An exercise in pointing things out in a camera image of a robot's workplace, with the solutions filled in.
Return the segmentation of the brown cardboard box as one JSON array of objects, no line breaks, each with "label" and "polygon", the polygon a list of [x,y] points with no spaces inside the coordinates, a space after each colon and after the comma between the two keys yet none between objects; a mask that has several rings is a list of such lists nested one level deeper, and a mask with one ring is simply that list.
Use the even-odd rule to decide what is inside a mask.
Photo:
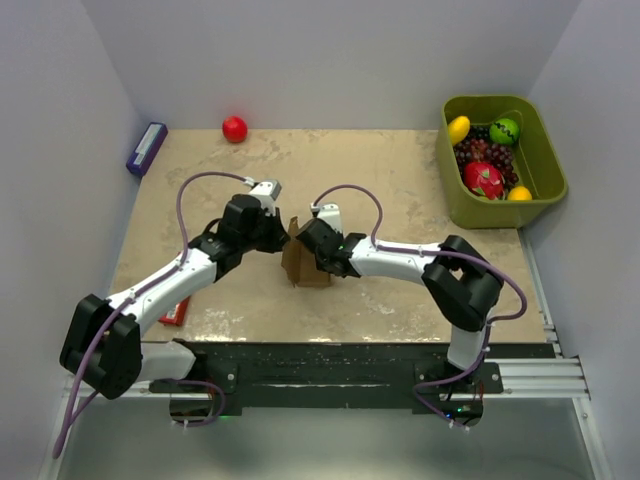
[{"label": "brown cardboard box", "polygon": [[331,275],[316,268],[316,261],[304,245],[296,239],[299,233],[298,217],[289,220],[287,233],[290,240],[285,245],[281,266],[287,279],[294,287],[299,288],[326,288],[331,285]]}]

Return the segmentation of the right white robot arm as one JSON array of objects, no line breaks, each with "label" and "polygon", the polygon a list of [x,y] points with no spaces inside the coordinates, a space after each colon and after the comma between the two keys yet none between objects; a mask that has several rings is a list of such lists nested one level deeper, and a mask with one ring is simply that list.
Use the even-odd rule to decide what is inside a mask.
[{"label": "right white robot arm", "polygon": [[488,333],[488,315],[504,281],[460,236],[424,247],[382,242],[375,245],[363,233],[343,235],[319,218],[296,234],[315,259],[316,267],[334,276],[384,277],[427,288],[444,318],[452,325],[445,379],[459,393],[481,380],[478,357]]}]

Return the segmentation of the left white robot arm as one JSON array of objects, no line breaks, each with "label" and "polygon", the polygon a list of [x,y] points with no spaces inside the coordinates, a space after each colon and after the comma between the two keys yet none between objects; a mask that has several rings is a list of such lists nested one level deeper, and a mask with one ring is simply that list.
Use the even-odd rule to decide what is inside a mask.
[{"label": "left white robot arm", "polygon": [[289,240],[275,202],[279,185],[258,183],[226,204],[214,232],[193,238],[172,262],[106,299],[88,295],[76,306],[60,364],[107,399],[140,381],[171,379],[200,390],[207,368],[178,341],[145,344],[144,334],[182,300],[221,280],[251,251],[277,253]]}]

